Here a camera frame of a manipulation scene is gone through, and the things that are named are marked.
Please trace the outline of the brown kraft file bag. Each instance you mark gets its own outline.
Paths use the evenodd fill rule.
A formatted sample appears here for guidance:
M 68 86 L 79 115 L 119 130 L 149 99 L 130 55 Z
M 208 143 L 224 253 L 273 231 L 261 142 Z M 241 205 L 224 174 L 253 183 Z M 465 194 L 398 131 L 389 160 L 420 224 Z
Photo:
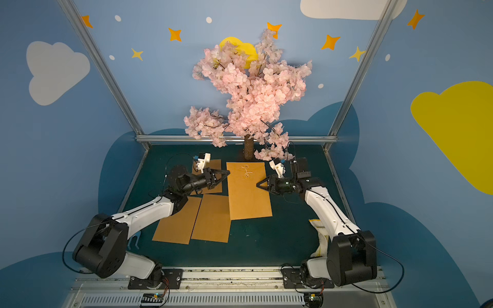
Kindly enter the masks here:
M 261 162 L 227 162 L 229 211 L 232 220 L 272 217 L 268 191 L 256 187 L 266 178 L 266 168 Z

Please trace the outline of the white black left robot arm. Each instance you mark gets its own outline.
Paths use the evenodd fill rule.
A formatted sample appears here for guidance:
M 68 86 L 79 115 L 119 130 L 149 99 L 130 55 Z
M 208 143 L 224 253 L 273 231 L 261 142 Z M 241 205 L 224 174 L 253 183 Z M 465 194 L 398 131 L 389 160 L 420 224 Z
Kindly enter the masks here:
M 146 204 L 114 215 L 93 217 L 73 251 L 73 260 L 100 278 L 114 274 L 148 280 L 163 280 L 162 266 L 142 255 L 127 251 L 128 241 L 149 225 L 180 212 L 192 192 L 213 189 L 230 171 L 204 168 L 199 175 L 185 166 L 175 166 L 167 176 L 168 187 Z

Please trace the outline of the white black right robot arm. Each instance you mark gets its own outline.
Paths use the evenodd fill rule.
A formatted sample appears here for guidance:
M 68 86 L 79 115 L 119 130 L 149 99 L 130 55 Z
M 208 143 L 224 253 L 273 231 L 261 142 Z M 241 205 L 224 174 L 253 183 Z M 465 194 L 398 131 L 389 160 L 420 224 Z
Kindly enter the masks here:
M 308 170 L 305 158 L 290 161 L 291 177 L 285 177 L 280 159 L 269 162 L 276 172 L 256 186 L 273 195 L 297 193 L 318 216 L 328 232 L 330 244 L 325 257 L 308 259 L 300 269 L 304 280 L 326 279 L 335 286 L 365 282 L 377 277 L 376 239 L 362 231 L 336 205 L 326 186 Z

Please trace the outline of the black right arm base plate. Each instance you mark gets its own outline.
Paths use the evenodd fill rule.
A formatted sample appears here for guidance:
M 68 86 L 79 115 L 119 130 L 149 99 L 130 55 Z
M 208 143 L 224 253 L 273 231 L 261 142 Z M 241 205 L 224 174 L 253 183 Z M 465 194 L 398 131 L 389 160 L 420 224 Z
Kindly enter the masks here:
M 328 278 L 311 278 L 305 269 L 284 266 L 280 272 L 285 289 L 300 291 L 301 289 L 321 290 L 335 287 Z

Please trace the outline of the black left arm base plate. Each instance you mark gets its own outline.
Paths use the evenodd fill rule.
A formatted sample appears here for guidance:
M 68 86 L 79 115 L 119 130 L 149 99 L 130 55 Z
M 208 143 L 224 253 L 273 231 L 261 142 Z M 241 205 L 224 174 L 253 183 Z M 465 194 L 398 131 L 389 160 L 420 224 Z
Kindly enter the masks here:
M 183 269 L 158 269 L 149 278 L 131 277 L 129 290 L 178 290 L 181 286 Z

